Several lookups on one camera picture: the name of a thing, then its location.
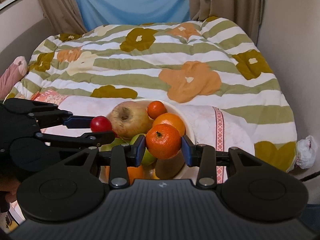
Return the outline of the red cherry tomato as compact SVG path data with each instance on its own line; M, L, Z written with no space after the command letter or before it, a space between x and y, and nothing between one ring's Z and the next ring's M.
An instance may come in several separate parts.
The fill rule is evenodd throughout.
M90 129L94 133L108 132L112 130L112 124L105 116L96 116L90 122Z

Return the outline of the large orange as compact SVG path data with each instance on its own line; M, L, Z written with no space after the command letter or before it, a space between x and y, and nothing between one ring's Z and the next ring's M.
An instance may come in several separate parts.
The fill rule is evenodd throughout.
M110 167L105 166L105 181L108 182ZM129 175L130 184L132 185L135 179L145 179L145 172L142 166L128 167L127 172Z

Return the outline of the yellow red apple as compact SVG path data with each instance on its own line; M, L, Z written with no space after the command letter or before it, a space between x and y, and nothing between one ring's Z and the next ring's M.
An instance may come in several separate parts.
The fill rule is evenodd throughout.
M116 105L106 117L115 133L124 139L147 133L152 126L146 107L135 101L125 101Z

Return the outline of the small mandarin orange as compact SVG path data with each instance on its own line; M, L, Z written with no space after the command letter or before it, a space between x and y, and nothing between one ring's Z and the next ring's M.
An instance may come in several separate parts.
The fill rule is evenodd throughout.
M181 136L169 124L159 124L146 134L146 148L157 159L170 159L181 149Z

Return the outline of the green apple back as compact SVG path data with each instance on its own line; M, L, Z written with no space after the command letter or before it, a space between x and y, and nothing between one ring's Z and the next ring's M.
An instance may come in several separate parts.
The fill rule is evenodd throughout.
M99 147L99 151L111 151L113 147L118 146L118 145L122 145L122 144L127 144L127 142L125 142L123 139L120 138L115 138L113 142L111 142L110 144L106 144L106 145L101 145Z

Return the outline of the cream yellow plate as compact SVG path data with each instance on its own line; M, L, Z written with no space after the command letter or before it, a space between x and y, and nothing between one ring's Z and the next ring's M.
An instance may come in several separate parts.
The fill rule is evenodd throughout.
M106 118L117 134L116 141L132 145L139 135L146 136L144 156L139 167L128 167L130 183L135 179L181 178L185 167L180 138L194 136L173 107L161 101L133 100L116 105Z

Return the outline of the brown kiwi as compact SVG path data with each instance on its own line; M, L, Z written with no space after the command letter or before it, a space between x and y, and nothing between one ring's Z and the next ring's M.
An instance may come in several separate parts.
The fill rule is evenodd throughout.
M155 176L159 179L172 179L180 172L184 164L181 151L170 159L158 159L155 165Z

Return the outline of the medium orange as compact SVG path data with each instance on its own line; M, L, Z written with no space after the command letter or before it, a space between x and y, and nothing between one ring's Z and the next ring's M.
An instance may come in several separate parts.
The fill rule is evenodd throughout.
M173 126L179 131L180 136L185 135L185 124L183 120L176 114L173 113L164 113L158 116L152 123L152 126L168 124Z

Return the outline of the pink plush pillow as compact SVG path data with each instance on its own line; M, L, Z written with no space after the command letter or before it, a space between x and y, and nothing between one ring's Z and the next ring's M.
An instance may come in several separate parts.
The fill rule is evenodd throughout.
M1 76L1 100L9 94L14 85L27 73L28 64L25 57L18 56Z

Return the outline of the grey headboard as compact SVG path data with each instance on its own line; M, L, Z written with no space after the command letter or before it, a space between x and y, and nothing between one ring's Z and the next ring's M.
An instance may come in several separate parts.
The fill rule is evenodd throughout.
M29 62L37 46L46 38L56 34L47 18L30 27L1 51L0 74L2 75L19 56L23 56Z

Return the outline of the white crumpled plastic bag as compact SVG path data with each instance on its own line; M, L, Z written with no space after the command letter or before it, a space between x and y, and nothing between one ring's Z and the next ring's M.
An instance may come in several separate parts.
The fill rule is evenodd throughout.
M315 163L317 150L318 145L313 136L308 135L299 140L296 144L296 164L303 170L311 168Z

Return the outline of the blue curtain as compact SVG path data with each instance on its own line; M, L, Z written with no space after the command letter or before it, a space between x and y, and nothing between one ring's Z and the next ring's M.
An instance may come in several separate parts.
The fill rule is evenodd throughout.
M76 0L87 30L103 24L185 22L189 0Z

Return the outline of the beige curtain left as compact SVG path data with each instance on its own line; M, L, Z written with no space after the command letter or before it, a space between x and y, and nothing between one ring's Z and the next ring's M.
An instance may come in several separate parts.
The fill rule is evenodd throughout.
M58 34L87 32L76 0L38 0L45 18Z

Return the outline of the beige curtain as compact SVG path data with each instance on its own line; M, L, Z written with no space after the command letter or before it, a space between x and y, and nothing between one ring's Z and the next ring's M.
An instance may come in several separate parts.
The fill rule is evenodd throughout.
M264 0L189 0L189 5L192 20L203 21L210 16L227 18L257 43Z
M76 0L38 0L45 18L58 34L87 32Z

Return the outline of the beige curtain right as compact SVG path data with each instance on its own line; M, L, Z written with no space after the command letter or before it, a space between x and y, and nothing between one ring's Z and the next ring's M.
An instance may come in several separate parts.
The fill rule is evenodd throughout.
M227 18L257 43L264 0L189 0L189 5L192 20L203 21L210 16Z

